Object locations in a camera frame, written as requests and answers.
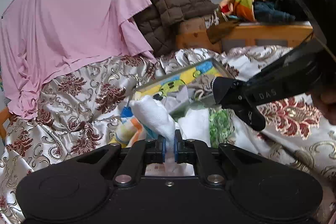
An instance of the wooden furniture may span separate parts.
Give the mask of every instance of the wooden furniture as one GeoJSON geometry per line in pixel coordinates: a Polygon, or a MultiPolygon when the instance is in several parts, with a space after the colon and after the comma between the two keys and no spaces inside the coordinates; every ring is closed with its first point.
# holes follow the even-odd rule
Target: wooden furniture
{"type": "Polygon", "coordinates": [[[313,31],[309,22],[297,22],[291,25],[264,25],[260,23],[242,23],[235,27],[224,39],[244,39],[246,46],[255,46],[256,39],[287,40],[288,47],[298,46],[313,31]]]}
{"type": "Polygon", "coordinates": [[[12,117],[12,114],[9,112],[8,107],[4,108],[0,112],[0,135],[1,138],[4,140],[6,137],[6,129],[3,126],[3,123],[7,121],[7,119],[10,119],[12,117]]]}

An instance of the human hand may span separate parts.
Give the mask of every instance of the human hand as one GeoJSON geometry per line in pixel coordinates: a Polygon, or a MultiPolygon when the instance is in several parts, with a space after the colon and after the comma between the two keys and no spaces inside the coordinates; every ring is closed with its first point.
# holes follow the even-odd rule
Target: human hand
{"type": "Polygon", "coordinates": [[[329,121],[336,125],[336,88],[327,88],[322,93],[311,92],[313,104],[329,121]]]}

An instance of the brown cloth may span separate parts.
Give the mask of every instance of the brown cloth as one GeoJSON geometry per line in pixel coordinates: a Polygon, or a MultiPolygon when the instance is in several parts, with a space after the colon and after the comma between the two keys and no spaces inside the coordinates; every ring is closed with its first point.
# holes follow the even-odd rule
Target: brown cloth
{"type": "Polygon", "coordinates": [[[176,23],[211,14],[217,5],[210,0],[151,0],[152,6],[134,20],[155,56],[175,49],[176,23]]]}

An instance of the screw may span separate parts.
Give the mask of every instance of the screw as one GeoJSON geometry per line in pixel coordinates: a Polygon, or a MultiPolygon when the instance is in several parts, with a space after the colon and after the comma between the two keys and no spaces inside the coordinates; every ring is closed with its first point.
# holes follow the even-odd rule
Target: screw
{"type": "Polygon", "coordinates": [[[212,183],[222,183],[224,178],[221,175],[213,174],[208,176],[208,181],[212,183]]]}
{"type": "Polygon", "coordinates": [[[129,176],[129,175],[118,175],[116,178],[115,178],[115,181],[116,182],[119,182],[119,183],[127,183],[127,182],[130,182],[132,180],[132,177],[129,176]]]}
{"type": "Polygon", "coordinates": [[[172,181],[167,181],[167,182],[165,183],[165,185],[168,186],[168,187],[170,187],[170,186],[173,186],[173,185],[174,185],[174,182],[172,182],[172,181]]]}

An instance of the green cartoon face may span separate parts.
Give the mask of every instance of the green cartoon face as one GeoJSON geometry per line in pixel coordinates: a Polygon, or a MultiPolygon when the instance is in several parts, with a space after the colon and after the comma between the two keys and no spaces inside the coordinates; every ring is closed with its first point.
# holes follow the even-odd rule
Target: green cartoon face
{"type": "Polygon", "coordinates": [[[185,83],[182,80],[174,80],[169,81],[165,84],[163,84],[159,91],[162,92],[162,96],[167,96],[167,92],[175,92],[179,90],[179,86],[185,85],[185,83]]]}

